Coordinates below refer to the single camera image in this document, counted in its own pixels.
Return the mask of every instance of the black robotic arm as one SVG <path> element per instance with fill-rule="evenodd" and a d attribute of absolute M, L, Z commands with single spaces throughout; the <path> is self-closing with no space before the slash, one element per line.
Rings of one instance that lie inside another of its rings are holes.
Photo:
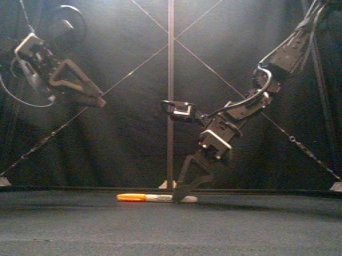
<path fill-rule="evenodd" d="M 188 102 L 164 101 L 162 107 L 173 120 L 198 123 L 204 127 L 200 149 L 189 155 L 181 170 L 173 199 L 180 202 L 202 183 L 213 181 L 214 165 L 229 158 L 230 141 L 242 136 L 242 127 L 256 114 L 272 103 L 285 81 L 303 71 L 315 32 L 323 19 L 333 10 L 341 11 L 341 0 L 316 0 L 304 21 L 292 35 L 261 60 L 253 75 L 253 89 L 240 102 L 229 102 L 212 114 L 202 114 Z M 194 167 L 201 174 L 188 177 Z"/>

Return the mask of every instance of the black cable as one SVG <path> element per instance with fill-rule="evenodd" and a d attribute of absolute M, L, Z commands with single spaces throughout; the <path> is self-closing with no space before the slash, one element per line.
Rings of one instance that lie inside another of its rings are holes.
<path fill-rule="evenodd" d="M 262 89 L 250 98 L 246 98 L 245 100 L 240 101 L 238 103 L 232 104 L 229 106 L 225 106 L 224 108 L 221 108 L 217 111 L 214 111 L 212 114 L 209 114 L 208 118 L 214 117 L 218 113 L 221 113 L 224 111 L 228 111 L 228 110 L 230 110 L 233 108 L 249 105 L 260 96 L 262 96 L 262 94 L 266 92 L 266 90 L 270 87 L 272 80 L 273 80 L 273 73 L 270 72 L 270 70 L 268 70 L 268 69 L 261 67 L 261 63 L 258 65 L 258 70 L 268 74 L 268 82 L 264 85 Z"/>
<path fill-rule="evenodd" d="M 6 83 L 5 83 L 5 80 L 3 80 L 2 73 L 0 73 L 0 85 L 2 85 L 2 87 L 3 87 L 3 89 L 5 89 L 5 91 L 6 91 L 6 93 L 7 93 L 18 102 L 21 102 L 22 104 L 25 104 L 25 105 L 27 105 L 27 106 L 30 106 L 30 107 L 35 107 L 35 108 L 49 108 L 49 107 L 51 107 L 51 106 L 54 105 L 54 103 L 55 103 L 55 102 L 51 102 L 51 103 L 47 104 L 47 105 L 35 105 L 35 104 L 31 104 L 31 103 L 23 101 L 22 99 L 19 99 L 19 98 L 11 93 L 11 91 L 9 90 L 9 88 L 7 88 L 7 86 L 6 86 Z"/>

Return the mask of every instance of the vertical pole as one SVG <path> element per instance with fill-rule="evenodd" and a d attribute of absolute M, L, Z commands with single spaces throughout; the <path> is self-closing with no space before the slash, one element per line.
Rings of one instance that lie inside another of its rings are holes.
<path fill-rule="evenodd" d="M 307 12 L 309 11 L 308 0 L 303 0 L 303 9 L 307 14 Z M 341 154 L 339 153 L 340 150 L 339 150 L 337 131 L 336 131 L 336 126 L 335 126 L 335 122 L 333 122 L 332 109 L 331 109 L 331 105 L 329 105 L 329 94 L 328 94 L 325 75 L 324 75 L 324 69 L 323 69 L 323 63 L 321 63 L 321 56 L 320 56 L 319 45 L 317 45 L 316 39 L 313 40 L 313 45 L 312 45 L 312 56 L 313 56 L 317 84 L 319 84 L 319 90 L 320 90 L 320 96 L 321 96 L 321 104 L 323 104 L 324 115 L 325 115 L 329 146 L 332 149 L 333 170 L 339 171 L 337 170 L 339 167 L 342 166 L 342 159 L 341 159 Z"/>
<path fill-rule="evenodd" d="M 176 3 L 169 0 L 169 100 L 174 100 Z M 168 189 L 174 188 L 174 121 L 168 117 Z"/>

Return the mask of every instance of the robotic arm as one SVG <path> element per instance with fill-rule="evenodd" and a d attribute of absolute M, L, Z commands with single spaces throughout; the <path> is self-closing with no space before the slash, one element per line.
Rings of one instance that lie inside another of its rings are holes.
<path fill-rule="evenodd" d="M 315 1 L 289 38 L 261 60 L 253 75 L 253 89 L 245 100 L 229 102 L 209 115 L 202 114 L 192 103 L 162 102 L 173 120 L 198 123 L 204 127 L 200 149 L 196 154 L 188 156 L 181 170 L 173 196 L 176 202 L 180 202 L 202 183 L 213 181 L 214 165 L 228 159 L 233 149 L 230 141 L 242 136 L 244 125 L 272 103 L 285 81 L 303 71 L 317 26 L 333 10 L 342 10 L 341 0 Z M 193 180 L 188 177 L 190 168 L 197 168 L 201 172 Z"/>
<path fill-rule="evenodd" d="M 65 42 L 65 39 L 67 39 L 65 45 L 73 45 L 75 42 L 78 43 L 79 40 L 75 38 L 77 32 L 74 26 L 67 20 L 55 22 L 50 26 L 50 34 L 54 37 L 54 40 L 53 42 L 47 43 L 37 36 L 35 30 L 30 25 L 23 0 L 21 0 L 21 4 L 31 33 L 19 45 L 17 41 L 10 40 L 10 38 L 0 40 L 0 58 L 7 60 L 13 53 L 15 53 L 15 59 L 13 60 L 11 64 L 13 74 L 13 68 L 17 66 L 15 64 L 18 64 L 29 84 L 38 91 L 38 93 L 49 99 L 50 104 L 46 106 L 37 106 L 22 101 L 10 92 L 3 80 L 0 79 L 0 84 L 6 92 L 17 100 L 30 106 L 49 107 L 54 103 L 61 103 L 85 105 L 90 107 L 103 107 L 106 104 L 106 101 L 102 98 L 103 92 L 93 80 L 71 59 L 59 59 L 50 49 L 51 43 L 54 43 L 55 46 L 61 46 L 61 43 L 57 44 L 57 42 Z M 82 19 L 85 26 L 83 40 L 87 31 L 83 14 L 75 7 L 69 5 L 62 5 L 58 9 L 55 9 L 54 13 L 63 10 L 66 10 L 66 12 L 71 11 L 73 14 L 78 15 L 78 17 Z"/>
<path fill-rule="evenodd" d="M 105 106 L 103 93 L 79 66 L 71 59 L 61 60 L 35 33 L 17 47 L 15 55 L 30 85 L 51 102 Z"/>

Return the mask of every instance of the pen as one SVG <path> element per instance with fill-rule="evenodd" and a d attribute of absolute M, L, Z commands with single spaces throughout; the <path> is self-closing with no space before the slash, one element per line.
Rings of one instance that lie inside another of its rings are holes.
<path fill-rule="evenodd" d="M 154 195 L 154 194 L 136 194 L 126 193 L 117 196 L 121 202 L 174 202 L 172 195 Z M 198 198 L 196 196 L 186 196 L 181 203 L 196 203 Z"/>

